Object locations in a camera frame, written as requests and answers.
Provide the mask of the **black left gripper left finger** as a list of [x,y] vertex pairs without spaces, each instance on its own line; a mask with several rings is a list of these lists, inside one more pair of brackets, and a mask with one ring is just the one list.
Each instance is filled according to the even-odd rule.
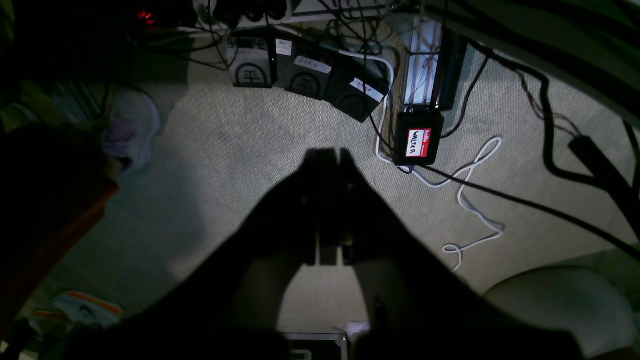
[[119,325],[78,333],[65,358],[288,360],[277,330],[282,301],[300,267],[313,263],[321,181],[337,165],[334,149],[308,150],[186,280]]

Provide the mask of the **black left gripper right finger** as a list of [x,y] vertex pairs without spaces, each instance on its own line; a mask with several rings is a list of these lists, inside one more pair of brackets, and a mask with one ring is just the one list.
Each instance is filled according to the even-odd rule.
[[370,330],[355,360],[582,360],[571,333],[516,320],[465,285],[407,230],[339,150],[349,239]]

